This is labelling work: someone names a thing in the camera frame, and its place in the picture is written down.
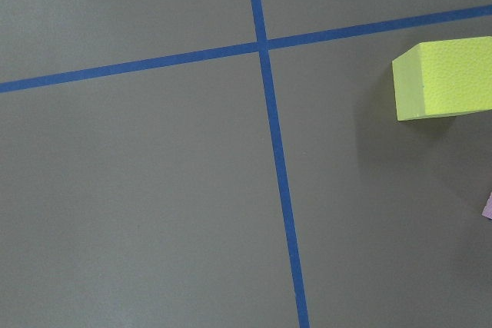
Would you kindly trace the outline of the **yellow foam block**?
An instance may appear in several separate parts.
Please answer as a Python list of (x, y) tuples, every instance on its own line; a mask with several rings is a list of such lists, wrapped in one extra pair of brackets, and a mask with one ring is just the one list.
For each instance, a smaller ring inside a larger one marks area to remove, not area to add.
[(397, 119), (491, 109), (491, 37), (421, 42), (392, 61)]

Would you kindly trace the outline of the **pink foam block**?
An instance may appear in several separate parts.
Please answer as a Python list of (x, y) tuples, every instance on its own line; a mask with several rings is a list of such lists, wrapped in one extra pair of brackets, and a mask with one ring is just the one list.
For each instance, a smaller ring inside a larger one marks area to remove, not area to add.
[(490, 194), (487, 199), (486, 205), (482, 211), (482, 216), (486, 217), (488, 220), (492, 220), (492, 194)]

